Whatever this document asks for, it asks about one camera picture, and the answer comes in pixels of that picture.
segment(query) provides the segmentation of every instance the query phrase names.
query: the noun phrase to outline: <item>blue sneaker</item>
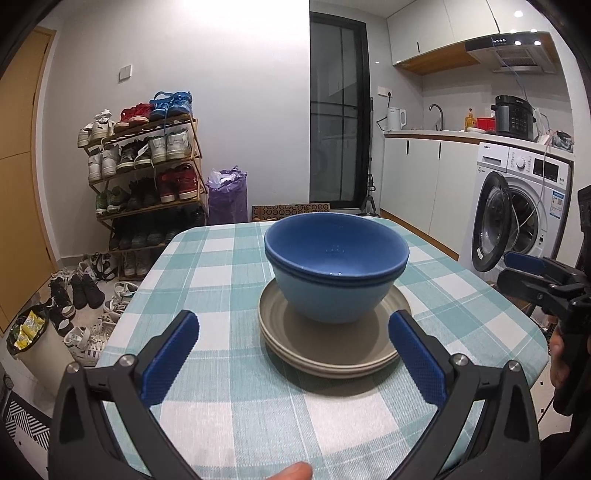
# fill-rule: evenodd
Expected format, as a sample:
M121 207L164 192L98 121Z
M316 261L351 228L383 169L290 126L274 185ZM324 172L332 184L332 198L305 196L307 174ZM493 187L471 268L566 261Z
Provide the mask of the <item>blue sneaker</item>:
M193 97L191 92L177 92L173 96L172 104L168 108L167 116L188 115L191 113Z
M166 95L165 98L156 100L157 96ZM167 116L167 111L173 103L173 94L167 92L158 92L154 95L154 100L150 100L150 103L154 105L154 110L150 113L150 121L155 122L156 120L162 120Z

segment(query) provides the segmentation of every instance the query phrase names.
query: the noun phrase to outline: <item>red sneaker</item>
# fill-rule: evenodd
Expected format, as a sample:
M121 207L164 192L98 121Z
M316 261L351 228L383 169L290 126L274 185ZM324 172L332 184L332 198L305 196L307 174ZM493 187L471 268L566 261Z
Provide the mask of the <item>red sneaker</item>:
M178 182L178 198L189 200L195 198L199 192L197 174L190 163L183 163L174 169Z
M176 172L169 168L156 177L156 186L158 187L158 195L162 203L173 202L176 200L174 192L174 185L176 184Z
M150 121L150 113L154 110L154 105L151 103L138 103L133 108L133 116L129 119L130 127L137 127L138 125L147 124Z
M113 132L118 134L123 130L127 130L129 128L129 119L133 117L135 112L135 108L124 108L121 112L121 120L115 124L113 128Z

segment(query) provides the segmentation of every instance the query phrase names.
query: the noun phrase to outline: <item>countertop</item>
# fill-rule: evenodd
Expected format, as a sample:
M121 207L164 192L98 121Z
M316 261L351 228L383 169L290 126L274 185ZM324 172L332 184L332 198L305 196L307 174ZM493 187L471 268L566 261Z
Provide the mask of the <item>countertop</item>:
M433 140L447 140L456 142L480 143L490 142L510 147L523 148L536 153L544 154L545 146L539 143L521 140L519 138L503 137L501 135L488 135L478 132L453 132L441 130L397 130L384 134L386 138L429 138ZM559 148L549 147L547 156L559 158L568 162L574 162L574 154Z

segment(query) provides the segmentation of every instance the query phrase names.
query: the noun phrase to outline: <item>black shoe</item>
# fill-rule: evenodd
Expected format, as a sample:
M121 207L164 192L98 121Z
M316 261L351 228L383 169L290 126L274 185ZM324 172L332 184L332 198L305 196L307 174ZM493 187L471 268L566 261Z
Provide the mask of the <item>black shoe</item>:
M57 277L49 282L51 296L55 299L57 306L61 308L61 312L65 318L71 319L76 314L76 308L72 305L72 301L68 296L66 290L66 281Z
M77 273L72 275L72 278L70 279L70 285L72 285L74 307L76 307L78 310L83 309L88 304L88 301L86 300L86 293L84 292L84 287L82 286L82 280Z
M92 278L88 274L82 275L82 281L80 282L84 288L84 294L86 300L88 300L88 306L91 309L97 309L105 302L105 294L101 292L99 287L92 281Z

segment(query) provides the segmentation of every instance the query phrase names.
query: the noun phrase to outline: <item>screw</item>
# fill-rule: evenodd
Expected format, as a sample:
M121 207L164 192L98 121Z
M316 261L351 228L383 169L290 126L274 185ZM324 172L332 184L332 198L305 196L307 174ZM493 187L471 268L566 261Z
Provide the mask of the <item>screw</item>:
M133 355L124 355L119 358L119 365L122 367L131 367L135 363L135 357Z
M512 372L521 372L521 365L516 360L509 360L509 370Z
M75 374L78 370L80 370L80 365L77 362L72 362L66 367L66 371L69 374Z
M468 357L466 355L464 355L463 353L456 353L453 356L453 362L459 366L459 367L463 367L464 365L468 364Z

